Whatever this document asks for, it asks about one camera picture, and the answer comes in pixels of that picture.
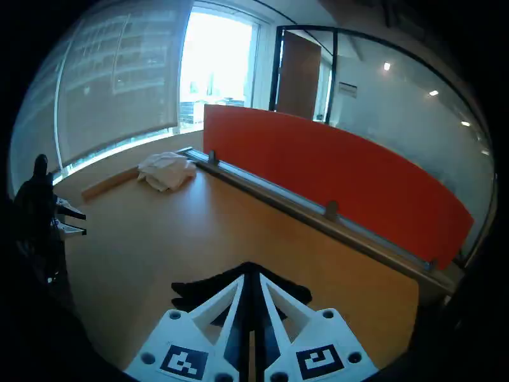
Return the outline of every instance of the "desk surface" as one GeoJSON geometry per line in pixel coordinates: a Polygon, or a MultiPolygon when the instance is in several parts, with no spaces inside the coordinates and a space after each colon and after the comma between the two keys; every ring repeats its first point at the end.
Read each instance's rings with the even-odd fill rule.
{"type": "Polygon", "coordinates": [[[248,260],[310,288],[312,309],[337,309],[378,368],[408,346],[414,280],[203,171],[173,194],[131,180],[80,209],[87,235],[66,241],[74,300],[97,351],[121,369],[172,308],[173,281],[248,260]]]}

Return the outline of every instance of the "white wall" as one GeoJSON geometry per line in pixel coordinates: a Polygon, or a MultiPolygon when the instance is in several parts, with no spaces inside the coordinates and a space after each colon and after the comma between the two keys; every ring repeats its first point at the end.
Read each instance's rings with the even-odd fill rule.
{"type": "Polygon", "coordinates": [[[339,57],[331,124],[400,154],[451,190],[475,220],[463,247],[468,251],[491,199],[490,158],[440,94],[430,97],[396,68],[383,70],[383,59],[364,56],[339,57]],[[358,87],[356,98],[338,91],[340,81],[358,87]]]}
{"type": "Polygon", "coordinates": [[[188,146],[203,150],[203,131],[159,139],[102,159],[63,179],[55,185],[54,192],[58,196],[71,201],[74,206],[79,206],[83,203],[81,193],[89,186],[138,165],[149,155],[176,151],[188,146]]]}

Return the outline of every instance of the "crumpled white fabric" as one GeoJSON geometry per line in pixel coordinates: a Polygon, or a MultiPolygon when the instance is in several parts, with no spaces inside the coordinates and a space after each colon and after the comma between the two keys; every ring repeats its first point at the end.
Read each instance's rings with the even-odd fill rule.
{"type": "Polygon", "coordinates": [[[138,180],[145,179],[158,191],[177,190],[187,177],[196,175],[196,166],[172,152],[150,155],[138,165],[138,180]]]}

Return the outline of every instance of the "window blind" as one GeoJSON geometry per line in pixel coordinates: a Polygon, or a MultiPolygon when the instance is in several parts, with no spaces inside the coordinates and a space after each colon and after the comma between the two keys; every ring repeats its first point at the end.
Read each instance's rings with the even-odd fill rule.
{"type": "Polygon", "coordinates": [[[178,125],[179,67],[191,0],[122,2],[76,25],[57,105],[62,165],[178,125]]]}

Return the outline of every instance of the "orange desk divider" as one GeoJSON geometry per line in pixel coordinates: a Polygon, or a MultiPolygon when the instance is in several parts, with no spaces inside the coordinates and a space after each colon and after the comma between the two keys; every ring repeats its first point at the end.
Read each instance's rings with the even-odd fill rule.
{"type": "Polygon", "coordinates": [[[473,219],[424,170],[346,131],[292,115],[207,105],[204,151],[338,212],[444,269],[473,219]]]}

